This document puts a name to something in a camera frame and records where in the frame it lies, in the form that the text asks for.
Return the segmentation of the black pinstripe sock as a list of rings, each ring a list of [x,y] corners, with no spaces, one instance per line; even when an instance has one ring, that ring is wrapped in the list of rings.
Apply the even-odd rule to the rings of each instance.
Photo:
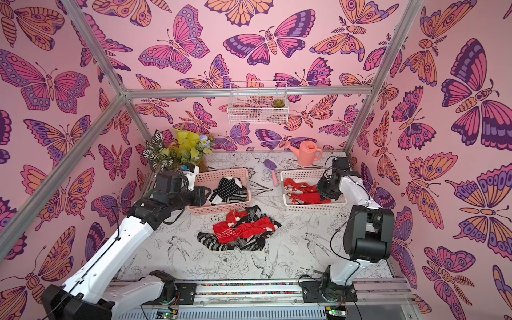
[[[235,177],[223,177],[216,189],[212,191],[209,201],[212,205],[226,203],[227,198],[243,187],[241,181]]]

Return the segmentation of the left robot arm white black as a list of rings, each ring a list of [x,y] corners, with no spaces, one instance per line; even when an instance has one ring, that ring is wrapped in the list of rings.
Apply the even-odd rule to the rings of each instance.
[[[116,319],[146,302],[172,303],[177,296],[175,278],[164,271],[152,271],[117,289],[109,284],[173,212],[206,204],[211,189],[195,185],[198,174],[199,167],[191,163],[180,171],[159,172],[153,189],[129,208],[117,233],[63,285],[51,285],[43,292],[46,319]]]

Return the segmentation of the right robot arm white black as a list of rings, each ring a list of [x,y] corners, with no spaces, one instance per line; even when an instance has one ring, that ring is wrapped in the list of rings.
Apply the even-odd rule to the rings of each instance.
[[[335,232],[343,232],[346,256],[329,265],[316,281],[308,275],[298,279],[306,303],[357,302],[356,276],[370,265],[387,260],[391,254],[394,214],[383,208],[363,186],[361,176],[352,170],[346,157],[334,157],[317,184],[326,199],[344,197],[350,214]]]

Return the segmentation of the red bear sock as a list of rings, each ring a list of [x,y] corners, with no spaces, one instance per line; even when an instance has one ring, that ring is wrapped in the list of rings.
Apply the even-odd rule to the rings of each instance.
[[[236,225],[242,218],[247,217],[246,211],[232,210],[226,216],[226,222],[229,227]]]

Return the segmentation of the red snowflake santa sock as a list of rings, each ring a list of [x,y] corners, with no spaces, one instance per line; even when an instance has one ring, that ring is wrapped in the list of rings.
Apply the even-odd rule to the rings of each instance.
[[[288,193],[292,204],[295,205],[319,205],[331,203],[330,199],[323,197],[319,193]]]

